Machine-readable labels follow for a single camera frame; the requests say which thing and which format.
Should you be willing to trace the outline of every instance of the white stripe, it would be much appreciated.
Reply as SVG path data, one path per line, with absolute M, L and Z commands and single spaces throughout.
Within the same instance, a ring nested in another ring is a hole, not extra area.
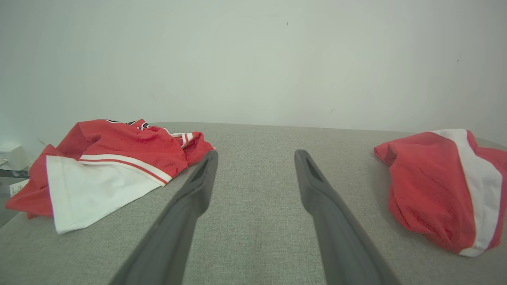
M 175 133 L 169 133 L 169 134 L 170 134 L 172 137 L 179 137 L 179 136 L 184 135 L 184 133 L 182 133 L 182 132 L 175 132 Z
M 502 175 L 489 161 L 475 155 L 466 138 L 466 130 L 448 129 L 433 131 L 433 133 L 452 140 L 458 149 L 466 184 L 472 198 L 476 228 L 474 245 L 463 249 L 459 254 L 476 257 L 486 250 L 495 234 L 500 214 Z
M 89 165 L 118 165 L 118 166 L 122 166 L 122 167 L 125 167 L 128 169 L 134 170 L 135 172 L 140 173 L 140 174 L 150 178 L 151 180 L 158 183 L 160 186 L 166 185 L 162 181 L 156 179 L 153 175 L 150 175 L 147 172 L 142 171 L 141 169 L 134 167 L 132 165 L 129 165 L 129 164 L 125 164 L 125 163 L 121 163 L 121 162 L 117 162 L 117 161 L 82 161 L 82 160 L 78 160 L 78 162 L 80 162 L 81 164 L 87 164 L 87 165 L 89 164 Z
M 182 148 L 184 148 L 188 144 L 188 141 L 185 139 L 185 134 L 182 134 L 182 140 L 183 140 Z
M 167 173 L 161 171 L 160 169 L 147 164 L 144 161 L 140 161 L 138 159 L 135 159 L 133 157 L 123 156 L 123 155 L 117 155 L 117 154 L 97 154 L 97 155 L 82 155 L 80 159 L 86 159 L 86 160 L 101 160 L 101 159 L 115 159 L 120 161 L 129 162 L 132 164 L 135 164 L 137 166 L 140 166 L 149 172 L 155 174 L 156 176 L 160 177 L 161 179 L 165 180 L 166 182 L 169 182 L 171 180 L 171 176 L 169 176 Z
M 193 139 L 194 139 L 194 136 L 192 135 L 192 133 L 188 133 L 188 134 L 187 134 L 187 138 L 188 138 L 189 140 L 188 140 L 188 141 L 186 141 L 186 142 L 185 142 L 185 135 L 182 135 L 182 138 L 183 138 L 183 142 L 184 142 L 184 143 L 183 143 L 183 145 L 182 145 L 182 148 L 184 148 L 184 147 L 186 147 L 186 146 L 189 144 L 189 142 L 190 142 L 191 140 L 193 140 Z

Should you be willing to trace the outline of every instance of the gray fabric surface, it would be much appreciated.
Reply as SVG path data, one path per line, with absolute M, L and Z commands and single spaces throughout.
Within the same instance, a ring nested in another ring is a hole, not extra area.
M 313 221 L 300 202 L 296 149 L 310 153 L 403 284 L 507 283 L 505 227 L 499 247 L 465 258 L 406 231 L 389 213 L 389 170 L 373 147 L 409 133 L 154 125 L 202 131 L 219 152 L 185 284 L 325 284 Z M 479 145 L 505 150 L 484 140 Z M 0 229 L 0 284 L 107 284 L 191 171 L 83 230 L 58 235 L 52 219 L 17 215 Z

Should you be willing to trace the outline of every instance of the red cloth with white stripe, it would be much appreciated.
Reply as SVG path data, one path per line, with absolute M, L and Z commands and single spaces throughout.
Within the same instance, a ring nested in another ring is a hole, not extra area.
M 500 244 L 507 206 L 507 152 L 481 148 L 470 131 L 424 132 L 385 142 L 389 210 L 407 230 L 475 257 Z
M 144 120 L 126 124 L 111 120 L 80 122 L 56 148 L 48 145 L 43 150 L 30 169 L 30 181 L 6 203 L 6 208 L 25 211 L 33 218 L 54 216 L 55 202 L 80 203 L 81 200 L 96 205 L 93 197 L 77 193 L 88 193 L 89 190 L 81 186 L 88 183 L 93 189 L 104 186 L 108 194 L 101 197 L 104 199 L 117 197 L 114 195 L 118 190 L 122 197 L 112 198 L 110 203 L 117 209 L 166 185 L 211 149 L 200 132 L 170 134 L 165 128 L 150 126 Z M 111 212 L 105 209 L 108 208 L 105 202 L 99 208 L 104 208 L 103 213 Z M 63 208 L 62 215 L 69 214 L 67 211 L 73 209 Z

